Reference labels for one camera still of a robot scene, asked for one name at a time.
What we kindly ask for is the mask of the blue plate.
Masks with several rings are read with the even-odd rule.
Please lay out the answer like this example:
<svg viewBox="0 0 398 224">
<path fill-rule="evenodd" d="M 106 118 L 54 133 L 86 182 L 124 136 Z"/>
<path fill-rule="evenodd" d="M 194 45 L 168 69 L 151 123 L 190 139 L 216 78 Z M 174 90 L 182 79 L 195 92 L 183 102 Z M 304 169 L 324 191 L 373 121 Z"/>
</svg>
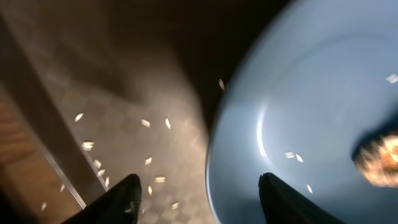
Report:
<svg viewBox="0 0 398 224">
<path fill-rule="evenodd" d="M 343 223 L 396 223 L 353 154 L 397 128 L 397 0 L 292 1 L 226 87 L 208 147 L 217 223 L 264 223 L 270 172 Z"/>
</svg>

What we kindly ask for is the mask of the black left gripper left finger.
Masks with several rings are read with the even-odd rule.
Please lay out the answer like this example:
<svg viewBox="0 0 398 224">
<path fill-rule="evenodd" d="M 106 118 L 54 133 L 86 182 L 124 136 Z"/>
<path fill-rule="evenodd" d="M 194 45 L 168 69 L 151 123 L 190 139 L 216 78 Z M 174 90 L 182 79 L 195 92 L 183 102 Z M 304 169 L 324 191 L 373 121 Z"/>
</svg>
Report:
<svg viewBox="0 0 398 224">
<path fill-rule="evenodd" d="M 62 224 L 137 224 L 141 202 L 140 178 L 130 174 Z"/>
</svg>

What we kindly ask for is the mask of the brown food scrap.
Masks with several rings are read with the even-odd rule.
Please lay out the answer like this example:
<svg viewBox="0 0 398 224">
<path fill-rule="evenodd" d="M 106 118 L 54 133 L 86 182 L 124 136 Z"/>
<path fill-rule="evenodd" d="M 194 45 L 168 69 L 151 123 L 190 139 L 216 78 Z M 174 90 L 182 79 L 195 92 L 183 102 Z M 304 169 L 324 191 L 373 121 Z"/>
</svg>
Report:
<svg viewBox="0 0 398 224">
<path fill-rule="evenodd" d="M 397 132 L 363 144 L 354 154 L 353 162 L 371 185 L 397 188 Z"/>
</svg>

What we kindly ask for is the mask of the brown serving tray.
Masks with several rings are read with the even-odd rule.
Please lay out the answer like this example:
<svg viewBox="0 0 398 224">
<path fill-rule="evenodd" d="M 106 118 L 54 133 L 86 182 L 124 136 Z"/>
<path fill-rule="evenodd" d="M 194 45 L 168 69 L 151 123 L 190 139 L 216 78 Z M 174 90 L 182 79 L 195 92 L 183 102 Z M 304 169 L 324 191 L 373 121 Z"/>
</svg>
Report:
<svg viewBox="0 0 398 224">
<path fill-rule="evenodd" d="M 285 1 L 2 1 L 1 37 L 141 223 L 213 223 L 205 160 L 231 76 Z"/>
</svg>

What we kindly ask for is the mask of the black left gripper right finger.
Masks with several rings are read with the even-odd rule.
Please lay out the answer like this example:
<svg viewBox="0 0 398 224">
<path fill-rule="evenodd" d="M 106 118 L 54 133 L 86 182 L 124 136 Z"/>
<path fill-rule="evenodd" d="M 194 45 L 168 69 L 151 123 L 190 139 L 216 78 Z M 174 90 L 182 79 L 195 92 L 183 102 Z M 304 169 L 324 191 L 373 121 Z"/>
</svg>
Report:
<svg viewBox="0 0 398 224">
<path fill-rule="evenodd" d="M 270 172 L 258 187 L 267 224 L 343 224 Z"/>
</svg>

